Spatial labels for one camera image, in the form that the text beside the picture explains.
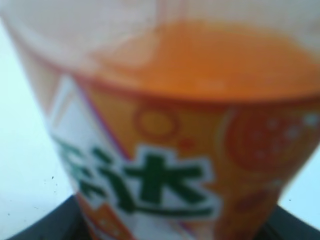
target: dark surface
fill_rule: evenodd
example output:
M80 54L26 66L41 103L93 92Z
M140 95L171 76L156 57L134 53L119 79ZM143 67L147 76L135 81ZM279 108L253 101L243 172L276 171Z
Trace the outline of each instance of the dark surface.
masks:
M91 238L75 199L70 197L47 217L8 240ZM320 232L277 207L254 240L320 240Z

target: orange juice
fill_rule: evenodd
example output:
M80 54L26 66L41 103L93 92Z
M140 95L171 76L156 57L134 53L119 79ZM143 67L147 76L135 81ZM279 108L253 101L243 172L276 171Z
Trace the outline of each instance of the orange juice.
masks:
M320 89L313 56L271 29L200 20L172 23L107 50L92 54L101 62L102 79L103 66L111 67L141 92L176 99L260 102L310 96Z
M319 64L271 29L168 23L91 74L16 45L97 240L249 240L320 140Z

